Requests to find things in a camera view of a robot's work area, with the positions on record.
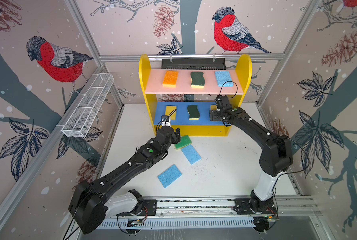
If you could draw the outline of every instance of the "rectangular sponge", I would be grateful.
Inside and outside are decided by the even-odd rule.
[[[160,180],[161,184],[166,188],[171,183],[173,183],[176,179],[181,176],[182,173],[176,167],[176,165],[170,166],[167,170],[165,170],[162,174],[158,175],[158,179]]]
[[[191,80],[193,88],[204,88],[205,79],[203,77],[203,72],[191,72]]]
[[[192,141],[189,138],[189,136],[188,135],[181,136],[181,141],[179,143],[175,144],[175,148],[176,148],[176,150],[179,150],[183,147],[188,146],[189,144],[192,144]]]
[[[221,87],[227,81],[232,81],[229,71],[215,71],[217,86]],[[224,87],[232,87],[233,82],[224,84]]]
[[[165,108],[165,115],[169,115],[173,110],[175,110],[177,107],[176,106],[166,106],[166,108]],[[176,113],[177,113],[177,111],[176,112],[174,112],[173,114],[172,114],[172,116],[170,116],[170,119],[171,120],[176,120]]]
[[[162,81],[162,86],[175,88],[178,75],[178,71],[166,71],[164,81]]]
[[[182,153],[184,153],[184,155],[191,164],[197,162],[198,160],[201,160],[201,156],[197,153],[192,144],[181,149],[181,151]]]
[[[188,105],[189,120],[199,120],[200,112],[197,105]]]

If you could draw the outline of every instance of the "light blue sponge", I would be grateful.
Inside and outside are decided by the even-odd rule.
[[[198,160],[201,160],[201,156],[197,153],[192,144],[182,148],[181,151],[184,153],[184,155],[191,164],[197,162]]]
[[[217,86],[221,87],[227,81],[232,81],[229,71],[215,71]],[[233,82],[224,84],[224,87],[232,87]]]
[[[158,179],[160,180],[161,184],[166,188],[171,183],[173,183],[176,179],[181,176],[182,173],[176,167],[176,165],[170,166],[167,170],[165,170],[162,174],[158,175]]]

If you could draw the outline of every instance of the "blue shelf board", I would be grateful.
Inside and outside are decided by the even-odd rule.
[[[197,105],[200,112],[199,120],[189,120],[188,105]],[[176,120],[171,120],[171,125],[198,125],[198,126],[219,126],[223,125],[221,121],[211,122],[209,120],[210,106],[215,105],[215,102],[158,102],[154,125],[161,121],[161,116],[165,115],[166,106],[176,106]]]

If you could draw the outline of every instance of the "wire basket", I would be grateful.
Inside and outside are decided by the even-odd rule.
[[[62,128],[67,137],[86,137],[114,82],[112,74],[99,73]]]

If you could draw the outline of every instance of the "white table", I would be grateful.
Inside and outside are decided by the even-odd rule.
[[[101,176],[127,161],[136,146],[154,137],[145,104],[127,104],[118,124]],[[254,103],[241,105],[254,120],[264,125]],[[202,159],[193,165],[172,145],[169,154],[149,170],[125,184],[116,194],[136,189],[148,197],[197,197],[250,195],[261,172],[261,148],[245,132],[231,126],[228,137],[191,137]],[[176,164],[182,175],[166,189],[157,176]],[[287,175],[276,184],[276,195],[295,195]]]

